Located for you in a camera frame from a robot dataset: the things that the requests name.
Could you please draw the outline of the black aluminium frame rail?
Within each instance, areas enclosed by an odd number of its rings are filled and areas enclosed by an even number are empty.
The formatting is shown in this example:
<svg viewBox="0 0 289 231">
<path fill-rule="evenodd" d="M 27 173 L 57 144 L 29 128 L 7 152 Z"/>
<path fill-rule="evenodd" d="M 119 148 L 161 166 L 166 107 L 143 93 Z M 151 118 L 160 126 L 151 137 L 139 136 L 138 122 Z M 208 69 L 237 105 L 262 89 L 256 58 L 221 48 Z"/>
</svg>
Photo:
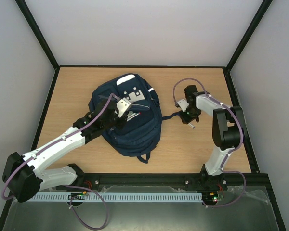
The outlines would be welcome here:
<svg viewBox="0 0 289 231">
<path fill-rule="evenodd" d="M 102 174 L 84 173 L 70 167 L 44 171 L 40 176 L 33 172 L 17 173 L 8 184 L 15 196 L 31 198 L 44 189 L 71 186 L 88 186 L 101 190 L 104 186 L 170 186 L 188 191 L 213 192 L 228 186 L 270 186 L 267 174 L 263 173 L 223 173 L 219 176 L 196 174 Z"/>
</svg>

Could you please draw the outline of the navy blue student backpack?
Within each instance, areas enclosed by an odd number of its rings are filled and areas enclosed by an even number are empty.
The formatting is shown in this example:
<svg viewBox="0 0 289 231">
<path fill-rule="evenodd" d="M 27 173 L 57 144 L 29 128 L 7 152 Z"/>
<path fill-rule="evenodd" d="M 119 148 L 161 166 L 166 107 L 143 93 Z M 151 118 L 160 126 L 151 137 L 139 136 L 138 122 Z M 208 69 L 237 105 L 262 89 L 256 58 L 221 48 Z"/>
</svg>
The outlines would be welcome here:
<svg viewBox="0 0 289 231">
<path fill-rule="evenodd" d="M 136 157 L 142 163 L 148 163 L 151 151 L 154 150 L 161 137 L 162 121 L 178 115 L 175 112 L 162 116 L 159 97 L 154 88 L 139 74 L 124 74 L 99 87 L 93 93 L 88 107 L 91 111 L 101 100 L 107 100 L 113 93 L 127 98 L 132 106 L 129 113 L 141 114 L 128 121 L 123 129 L 107 129 L 103 138 L 121 155 Z"/>
</svg>

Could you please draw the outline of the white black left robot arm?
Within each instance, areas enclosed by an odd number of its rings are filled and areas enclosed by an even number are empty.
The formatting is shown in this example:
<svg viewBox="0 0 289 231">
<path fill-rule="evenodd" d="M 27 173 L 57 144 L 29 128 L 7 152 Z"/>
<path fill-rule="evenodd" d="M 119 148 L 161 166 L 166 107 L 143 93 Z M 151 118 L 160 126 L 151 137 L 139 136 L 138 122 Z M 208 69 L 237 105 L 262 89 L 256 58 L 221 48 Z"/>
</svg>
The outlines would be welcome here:
<svg viewBox="0 0 289 231">
<path fill-rule="evenodd" d="M 131 105 L 128 99 L 118 100 L 111 94 L 98 104 L 95 111 L 79 118 L 62 135 L 46 145 L 23 155 L 18 152 L 10 154 L 2 175 L 2 199 L 16 198 L 19 202 L 25 202 L 41 190 L 73 184 L 78 176 L 72 167 L 47 168 L 65 154 L 98 138 L 108 128 L 124 126 Z"/>
</svg>

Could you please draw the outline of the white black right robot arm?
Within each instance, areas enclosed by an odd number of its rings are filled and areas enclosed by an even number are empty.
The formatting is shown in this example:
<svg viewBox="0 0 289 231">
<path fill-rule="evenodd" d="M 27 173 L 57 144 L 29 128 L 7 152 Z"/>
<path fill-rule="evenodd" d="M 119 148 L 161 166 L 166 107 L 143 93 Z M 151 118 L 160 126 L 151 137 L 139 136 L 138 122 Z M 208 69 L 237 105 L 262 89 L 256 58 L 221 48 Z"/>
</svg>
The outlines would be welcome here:
<svg viewBox="0 0 289 231">
<path fill-rule="evenodd" d="M 205 92 L 199 92 L 195 85 L 184 89 L 185 99 L 177 102 L 180 107 L 179 117 L 184 124 L 192 126 L 192 121 L 199 121 L 202 112 L 212 117 L 212 139 L 214 148 L 209 160 L 203 165 L 199 184 L 205 189 L 217 187 L 221 175 L 232 153 L 239 149 L 245 137 L 243 110 L 219 102 Z"/>
</svg>

